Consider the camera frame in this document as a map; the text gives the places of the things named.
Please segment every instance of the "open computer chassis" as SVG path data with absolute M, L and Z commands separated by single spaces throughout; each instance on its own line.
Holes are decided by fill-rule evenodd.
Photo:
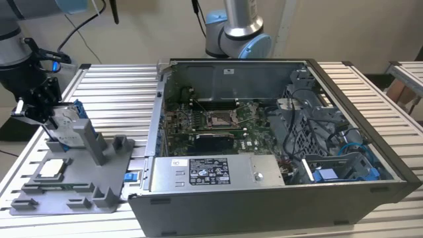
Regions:
M 354 224 L 421 186 L 315 60 L 173 59 L 158 69 L 129 199 L 149 236 Z

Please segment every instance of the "green circuit board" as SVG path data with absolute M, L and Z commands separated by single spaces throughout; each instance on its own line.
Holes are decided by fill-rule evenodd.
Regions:
M 255 153 L 281 154 L 265 109 L 259 103 L 239 103 L 234 110 L 193 110 L 190 105 L 173 105 L 166 113 L 169 156 Z M 219 151 L 197 151 L 201 136 L 225 135 L 234 144 Z

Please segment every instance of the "blue cable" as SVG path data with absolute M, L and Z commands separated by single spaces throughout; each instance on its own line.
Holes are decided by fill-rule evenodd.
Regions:
M 347 145 L 345 145 L 345 146 L 342 147 L 342 149 L 341 149 L 339 152 L 338 152 L 338 156 L 342 155 L 345 149 L 346 149 L 349 146 L 351 146 L 351 145 L 359 146 L 359 147 L 367 152 L 369 156 L 371 157 L 371 162 L 370 162 L 370 163 L 373 164 L 373 163 L 374 163 L 374 156 L 373 156 L 371 151 L 370 151 L 362 144 L 355 143 L 355 142 L 349 143 Z

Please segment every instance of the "robotic arm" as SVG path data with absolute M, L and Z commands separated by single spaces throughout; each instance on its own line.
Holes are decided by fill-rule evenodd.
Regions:
M 40 62 L 71 63 L 71 58 L 63 52 L 39 48 L 32 38 L 24 38 L 16 22 L 83 12 L 87 4 L 88 0 L 0 0 L 0 83 L 18 101 L 11 116 L 30 124 L 40 124 L 50 135 L 60 127 L 55 121 L 55 107 L 68 103 L 62 103 L 58 78 L 47 76 L 60 69 L 46 70 Z M 117 0 L 110 0 L 110 4 L 118 24 Z M 207 15 L 207 54 L 217 58 L 266 58 L 271 37 L 263 33 L 257 1 L 225 0 L 225 6 L 226 11 Z
M 39 48 L 32 38 L 24 38 L 18 21 L 59 13 L 75 14 L 86 11 L 87 5 L 87 0 L 0 0 L 0 83 L 18 101 L 11 115 L 48 129 L 58 129 L 52 107 L 62 104 L 62 95 L 58 78 L 48 78 L 47 73 L 60 69 L 46 70 L 40 62 L 71 63 L 71 58 L 63 52 Z M 119 23 L 115 0 L 111 6 Z
M 263 33 L 257 0 L 225 0 L 225 7 L 207 14 L 206 53 L 215 58 L 267 58 L 273 40 Z

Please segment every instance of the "white wall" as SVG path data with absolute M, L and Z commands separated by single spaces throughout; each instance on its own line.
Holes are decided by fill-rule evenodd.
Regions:
M 383 73 L 414 60 L 423 45 L 422 0 L 298 0 L 285 58 L 351 61 Z
M 110 9 L 82 29 L 103 63 L 155 63 L 161 58 L 202 57 L 205 38 L 190 0 L 119 0 L 121 25 Z M 207 13 L 223 0 L 201 0 Z M 285 0 L 258 0 L 266 32 L 277 36 Z M 423 44 L 422 0 L 298 0 L 286 58 L 353 61 L 381 73 L 389 60 L 413 60 Z M 71 16 L 82 23 L 94 11 Z M 72 26 L 63 15 L 22 22 L 39 45 L 55 50 Z M 64 51 L 78 63 L 98 63 L 78 34 Z M 0 106 L 15 104 L 0 88 Z
M 266 32 L 273 37 L 278 34 L 283 4 L 285 0 L 258 1 Z M 201 5 L 205 14 L 225 9 L 223 0 L 201 0 Z M 191 0 L 119 0 L 118 8 L 119 25 L 115 25 L 109 8 L 80 30 L 103 63 L 157 63 L 163 58 L 205 56 L 206 41 Z M 90 12 L 70 18 L 78 25 L 94 14 L 91 7 Z M 74 29 L 63 15 L 23 21 L 20 26 L 39 46 L 54 51 Z M 76 33 L 63 51 L 78 63 L 99 63 Z M 14 105 L 11 93 L 0 87 L 0 106 Z

